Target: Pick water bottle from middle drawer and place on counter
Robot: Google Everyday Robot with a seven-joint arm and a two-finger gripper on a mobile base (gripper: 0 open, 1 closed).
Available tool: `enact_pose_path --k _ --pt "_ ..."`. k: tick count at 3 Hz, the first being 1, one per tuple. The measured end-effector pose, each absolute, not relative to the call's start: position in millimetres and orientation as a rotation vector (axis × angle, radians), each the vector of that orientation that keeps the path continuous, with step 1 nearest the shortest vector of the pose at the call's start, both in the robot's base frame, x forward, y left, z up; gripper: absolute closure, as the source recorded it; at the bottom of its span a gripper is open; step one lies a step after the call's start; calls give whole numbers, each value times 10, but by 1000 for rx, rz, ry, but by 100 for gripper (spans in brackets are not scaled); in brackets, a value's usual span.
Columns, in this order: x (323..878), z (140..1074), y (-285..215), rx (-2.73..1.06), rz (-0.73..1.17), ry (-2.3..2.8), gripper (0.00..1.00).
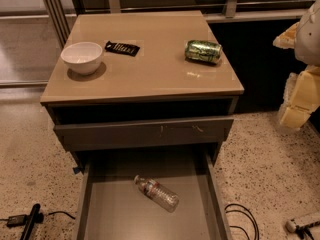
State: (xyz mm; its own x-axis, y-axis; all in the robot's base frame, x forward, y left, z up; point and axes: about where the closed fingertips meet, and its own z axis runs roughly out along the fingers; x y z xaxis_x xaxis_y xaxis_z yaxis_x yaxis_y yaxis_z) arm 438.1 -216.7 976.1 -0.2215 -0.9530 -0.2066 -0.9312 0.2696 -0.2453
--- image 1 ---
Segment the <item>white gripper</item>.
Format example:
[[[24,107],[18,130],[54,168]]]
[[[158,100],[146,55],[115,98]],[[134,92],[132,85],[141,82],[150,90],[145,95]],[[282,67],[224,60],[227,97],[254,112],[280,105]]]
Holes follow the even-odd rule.
[[[296,59],[308,65],[299,74],[289,74],[278,112],[280,125],[299,129],[320,106],[320,67],[317,67],[320,65],[320,0],[314,2],[299,23],[277,36],[273,45],[294,48]]]

